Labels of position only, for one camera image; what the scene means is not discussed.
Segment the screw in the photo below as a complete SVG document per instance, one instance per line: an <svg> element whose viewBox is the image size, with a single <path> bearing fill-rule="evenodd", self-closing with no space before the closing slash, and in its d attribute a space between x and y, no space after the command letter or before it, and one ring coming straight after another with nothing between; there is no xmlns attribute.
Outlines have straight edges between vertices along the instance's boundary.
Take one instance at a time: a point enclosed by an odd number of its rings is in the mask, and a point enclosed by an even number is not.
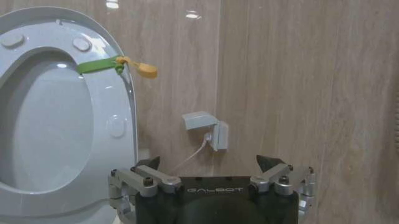
<svg viewBox="0 0 399 224"><path fill-rule="evenodd" d="M116 173L116 169L113 169L113 170L110 171L110 176L114 176L114 173Z"/></svg>
<svg viewBox="0 0 399 224"><path fill-rule="evenodd" d="M289 183L289 178L285 175L280 176L279 183L288 184Z"/></svg>
<svg viewBox="0 0 399 224"><path fill-rule="evenodd" d="M149 187L153 184L153 179L150 177L145 177L142 181L144 187Z"/></svg>

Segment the raised toilet lid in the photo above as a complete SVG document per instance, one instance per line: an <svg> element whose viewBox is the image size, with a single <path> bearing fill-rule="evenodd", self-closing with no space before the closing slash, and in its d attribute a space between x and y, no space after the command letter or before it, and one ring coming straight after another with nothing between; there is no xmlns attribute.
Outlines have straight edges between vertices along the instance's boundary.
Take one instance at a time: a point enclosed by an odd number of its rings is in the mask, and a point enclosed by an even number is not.
<svg viewBox="0 0 399 224"><path fill-rule="evenodd" d="M108 198L106 175L136 162L124 70L76 65L122 55L85 15L34 7L0 17L0 216L76 211Z"/></svg>

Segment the yellow tag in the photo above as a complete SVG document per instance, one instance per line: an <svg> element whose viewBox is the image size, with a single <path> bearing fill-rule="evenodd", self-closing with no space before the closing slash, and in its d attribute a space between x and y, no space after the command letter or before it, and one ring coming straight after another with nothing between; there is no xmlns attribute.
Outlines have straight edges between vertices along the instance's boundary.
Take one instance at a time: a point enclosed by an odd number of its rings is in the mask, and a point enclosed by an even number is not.
<svg viewBox="0 0 399 224"><path fill-rule="evenodd" d="M157 77L157 68L149 64L137 63L137 62L132 61L129 59L129 57L125 57L125 56L117 57L116 62L120 64L128 63L129 65L132 65L136 68L140 76L142 76L144 78L153 79Z"/></svg>

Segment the beige wall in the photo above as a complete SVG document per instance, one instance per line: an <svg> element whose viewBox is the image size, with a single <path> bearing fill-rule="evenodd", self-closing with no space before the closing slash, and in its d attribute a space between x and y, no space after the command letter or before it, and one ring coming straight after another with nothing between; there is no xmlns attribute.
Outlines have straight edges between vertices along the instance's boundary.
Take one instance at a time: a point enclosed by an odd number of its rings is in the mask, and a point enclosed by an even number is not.
<svg viewBox="0 0 399 224"><path fill-rule="evenodd" d="M89 15L109 31L126 56L158 67L158 78L134 75L138 148L160 155L170 169L199 148L205 130L186 132L181 114L215 113L219 42L219 0L5 0L0 14L33 6L65 7ZM197 19L186 14L197 14ZM212 154L204 151L181 175L212 173Z"/></svg>
<svg viewBox="0 0 399 224"><path fill-rule="evenodd" d="M256 154L312 165L308 223L399 223L399 1L221 2L217 117L231 145L216 174L259 173Z"/></svg>

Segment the metal bracket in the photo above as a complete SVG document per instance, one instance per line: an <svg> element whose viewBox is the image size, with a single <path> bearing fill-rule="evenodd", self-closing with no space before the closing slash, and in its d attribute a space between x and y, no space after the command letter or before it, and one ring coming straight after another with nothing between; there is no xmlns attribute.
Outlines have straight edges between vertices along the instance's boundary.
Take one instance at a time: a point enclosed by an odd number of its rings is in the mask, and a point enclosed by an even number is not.
<svg viewBox="0 0 399 224"><path fill-rule="evenodd" d="M273 166L260 176L251 177L251 184L256 187L259 193L264 193L269 189L269 185L275 184L275 192L287 196L293 193L299 194L299 223L304 221L304 217L312 206L316 195L316 174L313 169L308 167L296 168L283 163Z"/></svg>
<svg viewBox="0 0 399 224"><path fill-rule="evenodd" d="M145 165L137 166L134 172L141 176L153 178L160 184L161 190L168 194L173 194L181 186L181 179L178 177L168 176Z"/></svg>
<svg viewBox="0 0 399 224"><path fill-rule="evenodd" d="M289 173L289 166L287 164L277 164L260 176L251 177L251 184L256 186L257 192L268 192L269 185L279 180L279 177Z"/></svg>

